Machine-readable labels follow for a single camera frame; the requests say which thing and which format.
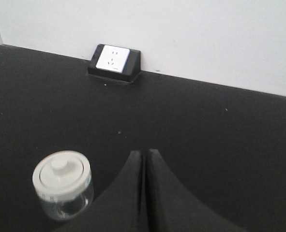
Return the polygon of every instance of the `white socket faceplate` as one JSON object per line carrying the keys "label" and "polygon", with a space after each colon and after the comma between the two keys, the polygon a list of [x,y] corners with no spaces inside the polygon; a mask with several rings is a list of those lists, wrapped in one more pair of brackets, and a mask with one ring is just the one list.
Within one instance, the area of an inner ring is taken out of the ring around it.
{"label": "white socket faceplate", "polygon": [[121,73],[129,53],[130,50],[128,48],[104,45],[95,67],[97,69]]}

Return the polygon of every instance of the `black surface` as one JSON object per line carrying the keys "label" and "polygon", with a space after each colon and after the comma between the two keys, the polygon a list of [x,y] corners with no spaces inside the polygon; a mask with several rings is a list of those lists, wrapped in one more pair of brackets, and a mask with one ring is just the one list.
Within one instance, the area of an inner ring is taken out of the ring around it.
{"label": "black surface", "polygon": [[286,231],[285,97],[149,72],[109,84],[84,60],[0,46],[0,231],[60,226],[32,186],[45,156],[86,155],[97,197],[131,150],[151,147],[216,213],[251,232]]}
{"label": "black surface", "polygon": [[91,61],[88,63],[88,73],[92,75],[92,77],[120,80],[129,83],[134,82],[141,72],[141,52],[130,49],[129,56],[122,72],[112,72],[96,68],[96,64],[100,58],[104,46],[104,44],[99,44],[97,46]]}
{"label": "black surface", "polygon": [[143,157],[132,151],[113,183],[79,217],[55,232],[138,232]]}
{"label": "black surface", "polygon": [[146,199],[151,231],[246,232],[192,195],[156,149],[146,158]]}

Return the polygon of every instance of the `black outlet box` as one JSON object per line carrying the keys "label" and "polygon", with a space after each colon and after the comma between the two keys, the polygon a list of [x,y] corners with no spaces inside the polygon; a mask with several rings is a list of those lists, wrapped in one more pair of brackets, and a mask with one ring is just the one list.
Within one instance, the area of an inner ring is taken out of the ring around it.
{"label": "black outlet box", "polygon": [[114,72],[110,70],[98,69],[96,67],[100,58],[104,44],[99,44],[92,56],[91,61],[88,64],[88,74],[100,77],[109,78],[114,80],[120,80],[125,82],[133,82],[141,72],[141,52],[138,50],[130,49],[130,53],[124,65],[122,72]]}

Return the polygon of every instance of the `white jar lid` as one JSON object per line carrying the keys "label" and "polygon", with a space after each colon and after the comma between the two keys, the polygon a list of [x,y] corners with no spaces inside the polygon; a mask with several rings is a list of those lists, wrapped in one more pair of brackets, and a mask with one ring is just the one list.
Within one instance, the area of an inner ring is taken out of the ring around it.
{"label": "white jar lid", "polygon": [[59,151],[44,158],[34,169],[37,195],[48,202],[69,201],[91,181],[88,159],[76,151]]}

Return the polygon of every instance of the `lid knob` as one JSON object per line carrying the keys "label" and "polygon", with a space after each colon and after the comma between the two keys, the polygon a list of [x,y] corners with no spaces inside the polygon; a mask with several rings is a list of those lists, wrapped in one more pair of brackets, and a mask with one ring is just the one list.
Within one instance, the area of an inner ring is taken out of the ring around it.
{"label": "lid knob", "polygon": [[69,163],[67,158],[56,157],[51,162],[51,167],[56,175],[63,175],[69,171]]}

